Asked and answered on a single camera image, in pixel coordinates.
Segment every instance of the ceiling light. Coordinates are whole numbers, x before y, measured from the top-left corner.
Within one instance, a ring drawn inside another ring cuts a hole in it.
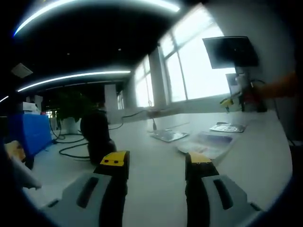
[[[53,81],[61,80],[61,79],[69,79],[69,78],[73,78],[73,77],[84,77],[84,76],[93,76],[93,75],[104,75],[104,74],[128,74],[128,73],[130,73],[130,71],[105,71],[105,72],[89,72],[89,73],[75,74],[75,75],[70,75],[70,76],[65,76],[65,77],[57,77],[54,79],[48,79],[45,81],[34,83],[32,85],[19,89],[18,92],[24,91],[30,87],[35,87],[40,84],[45,84],[45,83],[49,83],[49,82],[53,82]]]
[[[32,20],[36,19],[38,16],[46,13],[47,11],[54,9],[58,6],[64,5],[66,3],[70,3],[72,1],[76,1],[76,0],[58,0],[54,3],[49,4],[48,6],[45,6],[44,8],[40,9],[39,11],[37,11],[36,13],[34,13],[33,15],[31,15],[28,19],[26,19],[15,31],[14,36],[22,29],[24,28],[29,22],[31,22]],[[142,2],[147,2],[153,5],[157,5],[166,9],[169,9],[173,12],[178,12],[180,10],[180,8],[172,3],[163,1],[163,0],[140,0]]]
[[[4,101],[7,98],[8,98],[8,96],[4,97],[3,99],[0,100],[0,102]]]

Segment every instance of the blue bin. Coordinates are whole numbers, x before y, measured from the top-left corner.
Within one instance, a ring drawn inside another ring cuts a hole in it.
[[[16,114],[9,116],[9,136],[23,146],[26,156],[33,157],[52,143],[46,115]]]

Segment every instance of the ceiling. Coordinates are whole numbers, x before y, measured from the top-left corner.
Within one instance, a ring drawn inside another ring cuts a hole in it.
[[[138,0],[136,2],[139,4],[121,4],[122,1],[118,3],[118,0],[112,0],[112,4],[105,4],[104,0],[77,0],[67,4],[68,7],[46,12],[15,36],[16,28],[25,19],[53,0],[13,3],[9,7],[13,11],[8,14],[6,27],[8,63],[2,74],[8,83],[1,83],[0,99],[33,81],[89,71],[133,70],[189,7],[199,2],[165,1],[178,4],[181,10],[174,13]],[[23,79],[13,75],[11,69],[20,62],[33,74]],[[119,83],[128,76],[120,75]],[[48,87],[70,83],[78,83],[78,80],[58,81]]]

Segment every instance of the white table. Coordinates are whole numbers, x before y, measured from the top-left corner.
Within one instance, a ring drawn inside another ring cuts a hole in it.
[[[194,135],[217,122],[246,123],[248,127],[227,155],[216,163],[220,174],[228,175],[248,195],[248,200],[268,210],[286,187],[292,175],[290,150],[283,128],[275,112],[267,113],[192,113],[155,119],[158,129],[175,125],[178,131]],[[187,204],[185,197],[185,156],[175,146],[181,140],[165,143],[150,137],[152,121],[126,123],[110,131],[117,149],[130,151],[128,195],[125,200],[124,227],[158,226],[185,227]],[[61,157],[57,151],[68,145],[55,145],[50,152],[40,154],[34,172],[43,176],[45,164],[51,159],[56,166],[45,183],[63,187],[78,175],[92,170],[88,163]],[[79,147],[69,153],[87,154]]]

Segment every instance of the office room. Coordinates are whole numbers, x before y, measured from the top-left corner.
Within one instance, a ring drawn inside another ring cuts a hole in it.
[[[60,227],[295,223],[297,8],[16,3],[0,84],[8,213]]]

